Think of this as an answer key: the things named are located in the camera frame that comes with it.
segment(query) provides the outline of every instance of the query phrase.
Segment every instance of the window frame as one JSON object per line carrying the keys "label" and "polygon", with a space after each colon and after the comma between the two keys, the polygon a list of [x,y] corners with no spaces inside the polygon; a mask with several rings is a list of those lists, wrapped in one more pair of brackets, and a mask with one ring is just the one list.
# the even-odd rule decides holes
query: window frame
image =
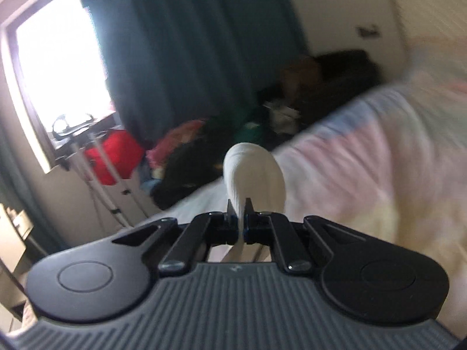
{"label": "window frame", "polygon": [[[27,7],[8,27],[6,28],[6,38],[8,41],[8,46],[10,48],[10,56],[13,65],[13,71],[15,72],[15,80],[20,90],[20,94],[22,97],[22,101],[24,103],[24,107],[26,109],[27,116],[31,122],[32,128],[36,137],[39,141],[42,151],[46,156],[51,168],[56,166],[57,159],[64,156],[69,156],[73,153],[71,147],[68,142],[63,143],[62,145],[55,148],[52,143],[52,139],[50,138],[49,134],[47,133],[44,125],[42,124],[39,115],[34,108],[33,102],[30,96],[27,93],[25,87],[25,80],[22,73],[20,57],[19,57],[19,46],[18,46],[18,38],[16,31],[17,29],[36,14],[40,9],[45,7],[47,4],[51,3],[53,0],[37,0],[32,5]],[[93,131],[103,131],[110,129],[111,127],[116,125],[116,121],[114,118],[114,114],[110,114],[107,117],[104,117],[100,121],[97,121],[93,125]],[[87,130],[83,130],[80,134],[78,134],[75,139],[81,145],[84,145],[87,142]]]}

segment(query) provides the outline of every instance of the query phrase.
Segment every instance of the red fabric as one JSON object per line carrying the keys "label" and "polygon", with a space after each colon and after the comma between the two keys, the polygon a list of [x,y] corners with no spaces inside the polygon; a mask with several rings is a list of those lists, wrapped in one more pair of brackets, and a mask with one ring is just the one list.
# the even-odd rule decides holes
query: red fabric
{"label": "red fabric", "polygon": [[196,137],[198,130],[201,129],[204,124],[204,121],[192,120],[169,131],[167,135],[157,143],[156,147],[146,151],[146,159],[149,162],[149,166],[153,170],[164,167],[169,155],[182,143],[192,141]]}
{"label": "red fabric", "polygon": [[[144,149],[125,130],[116,130],[102,143],[105,153],[109,157],[117,172],[123,179],[129,179],[144,155]],[[116,184],[106,164],[95,147],[85,151],[86,157],[92,160],[94,172],[99,181],[106,186]]]}

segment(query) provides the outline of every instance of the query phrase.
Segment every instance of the screw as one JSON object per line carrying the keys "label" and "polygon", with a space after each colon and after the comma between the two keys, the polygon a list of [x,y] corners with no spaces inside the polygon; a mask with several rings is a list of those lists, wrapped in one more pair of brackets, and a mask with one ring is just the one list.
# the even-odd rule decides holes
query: screw
{"label": "screw", "polygon": [[184,267],[185,262],[181,260],[168,260],[159,266],[161,270],[171,272],[183,270]]}
{"label": "screw", "polygon": [[310,270],[311,263],[307,260],[298,259],[290,262],[287,268],[292,272],[305,272]]}

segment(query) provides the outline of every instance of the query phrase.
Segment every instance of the gray ribbed surface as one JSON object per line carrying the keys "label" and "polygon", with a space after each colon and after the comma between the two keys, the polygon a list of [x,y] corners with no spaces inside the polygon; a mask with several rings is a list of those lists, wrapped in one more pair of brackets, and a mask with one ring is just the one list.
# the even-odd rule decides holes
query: gray ribbed surface
{"label": "gray ribbed surface", "polygon": [[328,306],[314,283],[276,264],[199,264],[164,279],[133,312],[89,327],[42,320],[16,340],[20,348],[448,350],[457,340],[435,321],[380,328]]}

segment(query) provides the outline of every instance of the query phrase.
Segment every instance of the window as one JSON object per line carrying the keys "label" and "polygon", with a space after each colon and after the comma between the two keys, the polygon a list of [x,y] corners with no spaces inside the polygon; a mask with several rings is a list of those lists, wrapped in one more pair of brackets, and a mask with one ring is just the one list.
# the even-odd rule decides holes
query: window
{"label": "window", "polygon": [[91,114],[112,126],[114,112],[92,20],[80,0],[39,0],[8,28],[16,79],[49,162],[66,153],[52,136],[63,114],[71,126]]}

